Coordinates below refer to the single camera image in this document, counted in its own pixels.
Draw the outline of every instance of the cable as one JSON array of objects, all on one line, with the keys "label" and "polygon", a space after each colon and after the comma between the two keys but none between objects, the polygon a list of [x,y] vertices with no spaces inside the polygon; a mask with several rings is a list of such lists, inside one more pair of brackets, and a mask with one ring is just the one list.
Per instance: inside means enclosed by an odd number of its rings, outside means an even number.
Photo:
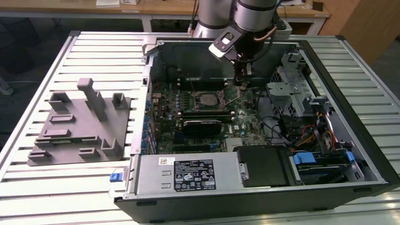
[{"label": "cable", "polygon": [[196,15],[197,15],[197,12],[198,12],[198,5],[200,5],[200,2],[197,4],[197,0],[194,0],[192,18],[190,18],[189,27],[188,27],[188,33],[192,33],[193,22],[194,22]]},{"label": "cable", "polygon": [[10,81],[6,83],[41,83],[41,81]]},{"label": "cable", "polygon": [[269,43],[268,43],[268,46],[266,46],[264,52],[261,52],[253,59],[250,59],[250,60],[238,60],[238,62],[241,62],[241,63],[252,63],[252,62],[257,61],[266,54],[266,52],[269,51],[269,49],[272,47],[272,42],[273,42],[274,34],[276,33],[273,33],[272,36],[270,36]]},{"label": "cable", "polygon": [[272,118],[274,120],[280,120],[276,116],[264,116],[260,120],[264,120],[265,118]]},{"label": "cable", "polygon": [[272,36],[272,34],[276,32],[276,30],[277,30],[277,27],[274,26],[262,37],[260,37],[260,38],[254,37],[253,38],[254,42],[265,41]]},{"label": "cable", "polygon": [[10,132],[9,131],[0,131],[0,135],[10,135]]}]

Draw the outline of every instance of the aluminum extrusion table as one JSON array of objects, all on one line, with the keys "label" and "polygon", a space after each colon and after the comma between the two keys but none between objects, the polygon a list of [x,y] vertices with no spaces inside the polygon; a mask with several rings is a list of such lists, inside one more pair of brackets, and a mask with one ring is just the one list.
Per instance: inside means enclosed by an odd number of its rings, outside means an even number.
[{"label": "aluminum extrusion table", "polygon": [[[122,92],[130,97],[125,148],[129,148],[142,50],[156,37],[185,37],[180,33],[81,32],[69,36],[33,96],[25,113],[0,153],[0,220],[6,224],[136,224],[113,204],[124,182],[109,183],[109,174],[129,161],[29,167],[28,153],[48,116],[53,91],[82,98],[76,81],[89,77],[104,97]],[[308,40],[370,135],[400,173],[400,102],[374,75],[346,41],[328,36],[292,36]],[[320,84],[313,78],[320,93]],[[357,199],[334,210],[265,216],[210,219],[176,224],[398,224],[400,192]]]}]

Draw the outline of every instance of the warning label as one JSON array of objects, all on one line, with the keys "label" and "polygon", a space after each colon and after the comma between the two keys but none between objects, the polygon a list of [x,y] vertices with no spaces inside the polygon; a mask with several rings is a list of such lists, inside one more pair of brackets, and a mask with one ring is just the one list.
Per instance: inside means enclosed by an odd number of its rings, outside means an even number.
[{"label": "warning label", "polygon": [[173,175],[173,188],[177,192],[216,189],[212,159],[174,161]]}]

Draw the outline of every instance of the black cable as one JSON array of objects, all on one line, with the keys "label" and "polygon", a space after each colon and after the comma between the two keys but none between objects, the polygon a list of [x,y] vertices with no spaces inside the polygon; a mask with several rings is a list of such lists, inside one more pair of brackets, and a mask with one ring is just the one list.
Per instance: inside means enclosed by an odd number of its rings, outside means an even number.
[{"label": "black cable", "polygon": [[10,135],[10,132],[9,131],[0,131],[0,135]]},{"label": "black cable", "polygon": [[194,18],[196,18],[196,14],[197,14],[197,11],[198,11],[198,5],[200,5],[200,3],[197,4],[197,0],[194,0],[193,12],[192,12],[192,19],[189,21],[190,24],[193,24],[193,21],[194,21]]},{"label": "black cable", "polygon": [[261,120],[264,120],[265,118],[272,118],[272,119],[274,119],[274,120],[280,120],[276,116],[264,116],[264,117],[261,118]]},{"label": "black cable", "polygon": [[268,43],[268,46],[266,46],[265,50],[253,59],[250,59],[250,60],[238,60],[238,62],[241,62],[241,63],[252,63],[252,62],[257,61],[266,54],[266,52],[269,51],[269,49],[272,47],[274,33],[270,36],[269,43]]}]

